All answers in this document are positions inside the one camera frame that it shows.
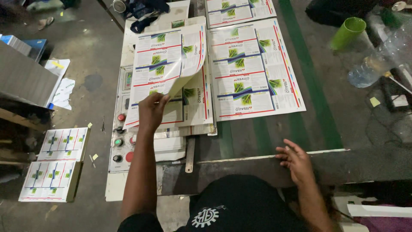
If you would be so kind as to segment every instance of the yellow sticky note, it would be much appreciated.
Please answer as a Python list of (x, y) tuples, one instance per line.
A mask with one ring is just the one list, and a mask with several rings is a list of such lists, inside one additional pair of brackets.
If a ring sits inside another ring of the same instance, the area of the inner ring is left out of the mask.
[(63, 65), (61, 65), (61, 64), (59, 64), (59, 63), (57, 63), (57, 62), (52, 61), (51, 63), (54, 64), (54, 65), (56, 65), (56, 66), (59, 67), (59, 68), (62, 68), (62, 69), (64, 68)]
[(370, 103), (372, 104), (373, 107), (379, 106), (381, 104), (381, 102), (378, 99), (376, 99), (375, 97), (373, 97), (369, 100), (370, 100)]

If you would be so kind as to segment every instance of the black shirt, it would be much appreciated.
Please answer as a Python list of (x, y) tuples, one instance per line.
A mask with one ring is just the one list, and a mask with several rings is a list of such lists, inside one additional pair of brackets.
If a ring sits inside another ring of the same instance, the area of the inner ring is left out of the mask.
[[(229, 175), (215, 180), (190, 197), (190, 218), (177, 231), (307, 231), (277, 190), (250, 175)], [(126, 218), (118, 232), (163, 231), (150, 213)]]

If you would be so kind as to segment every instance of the red button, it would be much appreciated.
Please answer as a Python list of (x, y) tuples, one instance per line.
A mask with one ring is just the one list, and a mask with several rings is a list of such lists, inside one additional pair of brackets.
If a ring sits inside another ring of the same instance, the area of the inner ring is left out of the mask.
[(134, 155), (133, 152), (127, 153), (126, 154), (126, 161), (130, 163), (131, 160), (133, 159), (133, 155)]
[(123, 122), (126, 119), (126, 116), (124, 114), (119, 114), (119, 116), (117, 116), (117, 119)]

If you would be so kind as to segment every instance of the hand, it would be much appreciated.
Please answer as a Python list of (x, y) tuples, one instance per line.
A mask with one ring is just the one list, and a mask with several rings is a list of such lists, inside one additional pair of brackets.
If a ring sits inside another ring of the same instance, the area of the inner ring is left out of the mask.
[(169, 95), (154, 92), (139, 102), (139, 131), (154, 134), (163, 119)]
[(290, 147), (277, 147), (276, 150), (282, 154), (276, 158), (283, 159), (281, 165), (290, 169), (293, 182), (298, 188), (316, 184), (309, 155), (292, 141), (284, 139), (283, 142)]

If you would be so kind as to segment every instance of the green cup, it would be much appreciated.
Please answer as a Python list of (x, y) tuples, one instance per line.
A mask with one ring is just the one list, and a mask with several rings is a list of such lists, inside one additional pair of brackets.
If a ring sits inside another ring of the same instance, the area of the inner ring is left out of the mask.
[(330, 42), (330, 48), (334, 51), (344, 49), (355, 40), (366, 28), (366, 23), (360, 18), (352, 17), (345, 20)]

